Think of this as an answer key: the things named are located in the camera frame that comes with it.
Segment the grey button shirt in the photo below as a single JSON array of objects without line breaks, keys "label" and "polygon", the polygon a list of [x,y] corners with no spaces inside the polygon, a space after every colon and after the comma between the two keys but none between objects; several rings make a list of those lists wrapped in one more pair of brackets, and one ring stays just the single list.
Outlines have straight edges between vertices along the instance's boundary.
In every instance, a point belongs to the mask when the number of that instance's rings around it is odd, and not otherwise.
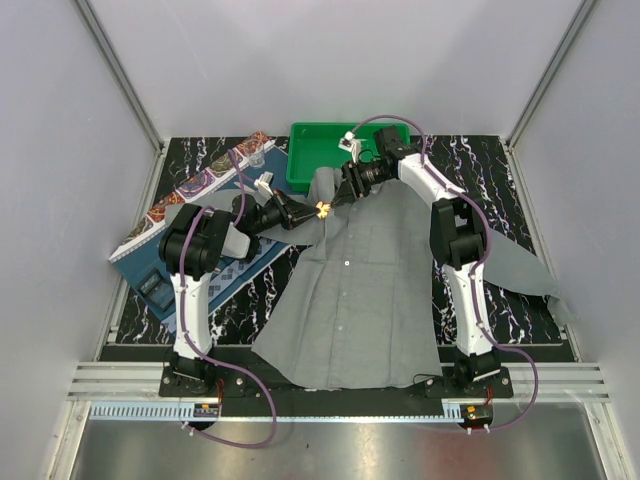
[{"label": "grey button shirt", "polygon": [[390,180],[353,205],[270,239],[304,249],[252,349],[311,389],[410,385],[441,371],[427,204]]}]

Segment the gold leaf brooch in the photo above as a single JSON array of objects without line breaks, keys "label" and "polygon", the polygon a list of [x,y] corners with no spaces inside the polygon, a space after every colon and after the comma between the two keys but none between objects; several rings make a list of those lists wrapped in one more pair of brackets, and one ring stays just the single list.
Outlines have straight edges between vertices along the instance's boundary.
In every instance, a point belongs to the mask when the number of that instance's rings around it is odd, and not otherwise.
[{"label": "gold leaf brooch", "polygon": [[320,201],[317,203],[316,208],[317,208],[316,216],[319,219],[326,219],[327,216],[329,215],[329,212],[331,211],[332,206],[330,203],[325,203]]}]

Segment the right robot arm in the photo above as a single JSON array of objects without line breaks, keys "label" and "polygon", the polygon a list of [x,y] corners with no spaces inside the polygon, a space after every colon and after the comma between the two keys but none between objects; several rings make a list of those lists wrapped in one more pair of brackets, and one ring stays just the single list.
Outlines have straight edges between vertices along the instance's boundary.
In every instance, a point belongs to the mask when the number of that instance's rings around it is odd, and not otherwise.
[{"label": "right robot arm", "polygon": [[372,187],[397,179],[431,210],[429,246],[449,281],[457,320],[452,383],[466,396],[486,389],[501,371],[493,335],[488,332],[484,297],[484,262],[490,252],[486,218],[478,202],[435,168],[417,146],[408,144],[394,126],[374,132],[378,157],[359,159],[361,141],[346,132],[338,147],[351,154],[341,167],[333,207],[352,204]]}]

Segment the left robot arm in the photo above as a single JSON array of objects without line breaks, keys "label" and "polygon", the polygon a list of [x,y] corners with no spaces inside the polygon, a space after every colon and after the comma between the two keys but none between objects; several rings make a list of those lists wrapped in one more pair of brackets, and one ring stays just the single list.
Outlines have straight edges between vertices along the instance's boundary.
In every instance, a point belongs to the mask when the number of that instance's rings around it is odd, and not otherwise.
[{"label": "left robot arm", "polygon": [[216,389],[216,365],[207,360],[213,349],[208,317],[209,285],[220,260],[252,260],[260,234],[274,227],[291,231],[329,210],[322,202],[309,205],[274,190],[264,203],[241,193],[228,209],[185,204],[177,211],[159,244],[174,291],[177,326],[160,396],[198,397]]}]

